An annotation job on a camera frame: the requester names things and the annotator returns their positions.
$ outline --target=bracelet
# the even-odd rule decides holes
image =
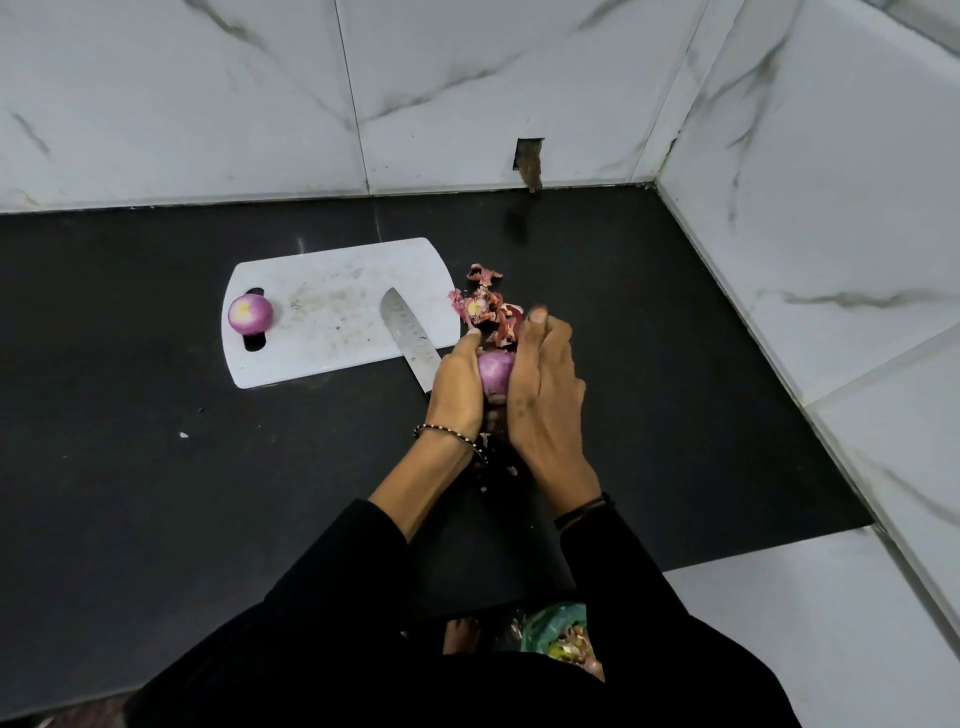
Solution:
[[[449,427],[444,427],[443,425],[429,425],[428,423],[423,423],[422,425],[417,425],[414,427],[414,440],[420,437],[420,434],[426,429],[438,429],[440,432],[449,432],[451,435],[456,437],[458,440],[463,440],[469,446],[473,448],[473,451],[477,453],[477,457],[483,461],[484,465],[490,465],[487,460],[487,454],[477,445],[475,442],[469,439],[467,435],[462,435],[455,429],[450,429]]]
[[[582,518],[590,511],[595,511],[605,506],[613,507],[613,498],[608,496],[606,493],[601,493],[600,497],[596,497],[593,500],[588,500],[586,503],[577,506],[572,511],[564,513],[562,516],[558,516],[557,519],[553,521],[553,524],[557,526],[558,531],[562,531],[564,530],[564,527],[571,522]]]

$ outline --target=knife blade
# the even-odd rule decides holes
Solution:
[[[429,396],[433,389],[433,379],[440,369],[440,355],[430,343],[423,326],[410,310],[407,302],[391,288],[380,300],[380,318],[387,325],[391,335],[400,347],[403,358],[407,360],[420,389]]]

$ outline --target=wrist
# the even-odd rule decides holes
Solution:
[[[558,516],[602,495],[600,479],[585,458],[535,473],[535,477]]]
[[[473,448],[467,443],[437,429],[423,430],[410,451],[424,462],[454,474],[459,474],[473,457]]]

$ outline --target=red onion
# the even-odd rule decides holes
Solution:
[[[274,307],[255,293],[245,293],[227,309],[227,323],[244,336],[263,333],[273,322]]]
[[[514,370],[515,361],[516,358],[512,352],[485,352],[478,357],[477,365],[480,367],[480,381],[490,404],[507,403],[510,372]]]

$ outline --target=black clothing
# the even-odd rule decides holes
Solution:
[[[687,613],[612,507],[575,522],[561,544],[606,683],[542,655],[415,652],[391,623],[412,582],[408,545],[383,511],[356,500],[261,603],[135,695],[128,725],[417,718],[454,698],[467,717],[509,713],[513,701],[547,719],[579,709],[655,725],[799,725],[773,672]]]

